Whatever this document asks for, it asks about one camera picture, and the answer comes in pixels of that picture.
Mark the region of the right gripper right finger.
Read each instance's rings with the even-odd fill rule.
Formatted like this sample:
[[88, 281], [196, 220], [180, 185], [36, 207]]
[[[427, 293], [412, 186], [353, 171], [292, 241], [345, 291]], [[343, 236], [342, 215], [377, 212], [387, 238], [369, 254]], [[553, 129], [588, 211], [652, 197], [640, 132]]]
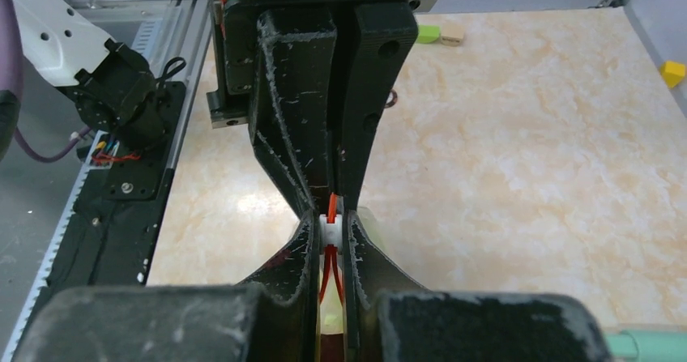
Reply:
[[433, 291], [394, 264], [355, 211], [343, 222], [349, 361], [610, 361], [596, 319], [560, 294]]

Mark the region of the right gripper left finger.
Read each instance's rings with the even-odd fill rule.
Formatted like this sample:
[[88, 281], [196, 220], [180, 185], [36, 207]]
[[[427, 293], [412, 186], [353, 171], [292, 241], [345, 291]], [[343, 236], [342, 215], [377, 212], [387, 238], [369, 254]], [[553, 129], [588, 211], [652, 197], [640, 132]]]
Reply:
[[29, 326], [17, 361], [316, 361], [320, 223], [235, 285], [75, 287]]

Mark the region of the clear zip bag orange zipper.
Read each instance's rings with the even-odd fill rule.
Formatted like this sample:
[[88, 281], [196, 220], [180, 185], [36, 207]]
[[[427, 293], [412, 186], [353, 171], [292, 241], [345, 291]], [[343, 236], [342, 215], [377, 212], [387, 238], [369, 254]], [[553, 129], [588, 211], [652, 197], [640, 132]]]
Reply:
[[321, 361], [379, 361], [375, 290], [364, 274], [372, 241], [360, 215], [330, 194], [319, 216], [322, 248], [318, 286]]

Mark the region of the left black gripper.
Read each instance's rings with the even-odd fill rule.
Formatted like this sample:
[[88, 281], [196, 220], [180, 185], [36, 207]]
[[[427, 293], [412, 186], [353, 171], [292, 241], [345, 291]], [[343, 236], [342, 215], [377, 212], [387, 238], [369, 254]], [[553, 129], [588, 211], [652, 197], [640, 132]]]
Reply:
[[[209, 0], [218, 84], [207, 93], [211, 125], [245, 124], [254, 86], [254, 154], [296, 215], [322, 214], [331, 194], [327, 99], [335, 44], [335, 192], [345, 210], [355, 210], [387, 99], [418, 35], [412, 11], [431, 11], [437, 2], [380, 1]], [[325, 7], [281, 8], [362, 2], [378, 3], [347, 9], [338, 36]]]

